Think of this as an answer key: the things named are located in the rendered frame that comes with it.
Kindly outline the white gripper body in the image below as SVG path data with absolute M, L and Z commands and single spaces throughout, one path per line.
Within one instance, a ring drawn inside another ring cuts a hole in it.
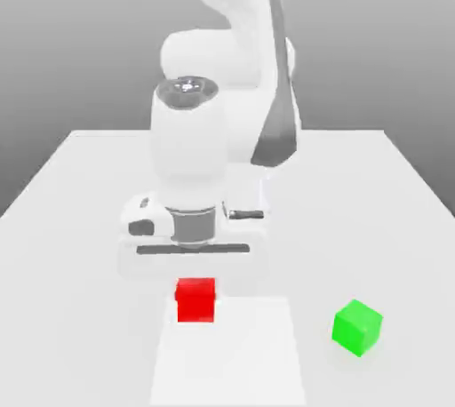
M 134 279 L 253 278 L 268 264 L 269 240 L 263 231 L 221 231 L 208 244 L 184 248 L 166 237 L 122 233 L 117 265 Z

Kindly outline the small green cube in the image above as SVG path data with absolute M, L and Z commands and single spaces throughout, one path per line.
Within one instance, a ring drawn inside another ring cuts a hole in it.
M 357 357 L 362 357 L 379 339 L 383 315 L 357 299 L 339 310 L 331 338 Z

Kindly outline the small red cube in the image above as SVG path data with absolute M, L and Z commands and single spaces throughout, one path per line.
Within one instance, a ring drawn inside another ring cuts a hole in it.
M 215 315 L 216 282 L 214 278 L 180 278 L 174 298 L 179 323 L 212 323 Z

